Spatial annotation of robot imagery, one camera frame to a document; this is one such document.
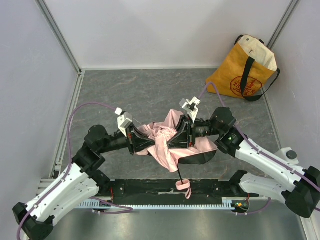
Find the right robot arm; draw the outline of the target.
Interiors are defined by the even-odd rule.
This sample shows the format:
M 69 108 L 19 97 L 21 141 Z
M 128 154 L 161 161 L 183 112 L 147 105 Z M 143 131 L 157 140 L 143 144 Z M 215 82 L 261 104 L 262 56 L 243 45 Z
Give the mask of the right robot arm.
M 222 153 L 244 161 L 270 177 L 237 171 L 233 177 L 243 192 L 277 200 L 296 215 L 310 218 L 320 202 L 320 171 L 313 166 L 305 169 L 270 153 L 247 138 L 235 123 L 228 107 L 217 108 L 209 120 L 182 115 L 176 127 L 177 134 L 167 146 L 186 149 L 199 146 L 201 138 L 218 136 L 215 144 Z

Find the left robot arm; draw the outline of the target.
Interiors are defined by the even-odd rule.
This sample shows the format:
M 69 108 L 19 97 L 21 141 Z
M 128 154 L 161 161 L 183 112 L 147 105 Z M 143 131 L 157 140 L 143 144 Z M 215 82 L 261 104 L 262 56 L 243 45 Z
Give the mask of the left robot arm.
M 12 211 L 18 224 L 16 238 L 24 233 L 30 240 L 46 239 L 54 227 L 83 201 L 109 186 L 110 179 L 100 171 L 103 153 L 128 148 L 139 153 L 155 141 L 130 124 L 109 135 L 102 125 L 92 126 L 81 149 L 66 169 L 42 193 L 28 203 L 17 203 Z

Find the pink folding umbrella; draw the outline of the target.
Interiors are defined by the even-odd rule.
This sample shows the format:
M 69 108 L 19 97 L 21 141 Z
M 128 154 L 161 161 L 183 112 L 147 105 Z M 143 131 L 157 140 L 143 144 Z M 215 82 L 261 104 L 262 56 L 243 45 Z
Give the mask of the pink folding umbrella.
M 178 136 L 178 124 L 184 114 L 171 109 L 163 122 L 152 122 L 142 125 L 138 130 L 153 140 L 154 144 L 136 155 L 153 157 L 162 167 L 171 173 L 180 174 L 179 164 L 203 165 L 216 154 L 218 147 L 207 137 L 197 137 L 186 146 L 173 146 L 173 140 Z

